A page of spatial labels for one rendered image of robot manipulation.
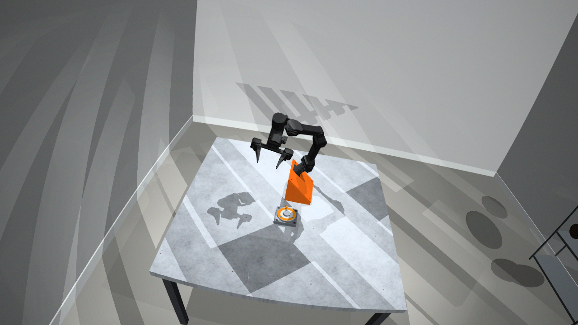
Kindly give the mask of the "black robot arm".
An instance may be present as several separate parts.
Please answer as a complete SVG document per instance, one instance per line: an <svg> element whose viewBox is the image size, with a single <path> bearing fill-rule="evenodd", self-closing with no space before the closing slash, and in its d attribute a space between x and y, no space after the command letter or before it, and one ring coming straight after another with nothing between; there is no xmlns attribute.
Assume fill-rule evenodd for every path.
<svg viewBox="0 0 578 325"><path fill-rule="evenodd" d="M272 135L269 137L268 142L272 141L274 143L279 144L279 146L281 146L281 144L285 144L288 137L286 136L282 137L284 128L288 136L297 136L299 134L312 135L312 146L311 149L309 150L308 155L303 156L301 159L302 161L301 164L294 165L293 168L294 172L298 175L298 177L301 176L302 172L306 173L312 172L312 169L315 166L315 158L320 148L326 146L327 144L322 127L301 124L298 120L289 119L287 115L284 115L282 113L275 113L273 115L272 128L270 130L270 133L278 132L281 136L272 133Z"/></svg>

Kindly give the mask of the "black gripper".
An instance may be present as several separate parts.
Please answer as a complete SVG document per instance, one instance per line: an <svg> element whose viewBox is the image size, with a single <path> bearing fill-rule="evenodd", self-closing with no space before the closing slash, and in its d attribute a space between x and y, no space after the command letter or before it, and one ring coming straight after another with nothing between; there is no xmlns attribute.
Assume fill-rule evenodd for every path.
<svg viewBox="0 0 578 325"><path fill-rule="evenodd" d="M269 137L272 135L272 133L275 133L276 135L280 135L278 132L271 132L269 133ZM281 135L280 135L281 136ZM268 137L268 140L269 140ZM279 144L274 143L274 142L268 142L266 144L263 144L261 142L261 139L258 138L253 138L252 142L251 142L251 146L250 148L252 148L255 152L256 152L256 162L258 163L259 161L259 156L260 156L260 150L261 148L276 152L276 153L280 153L281 157L276 165L276 169L277 167L282 163L282 161L286 161L286 160L290 160L291 157L293 156L294 151L288 148L285 148L285 150L279 149Z"/></svg>

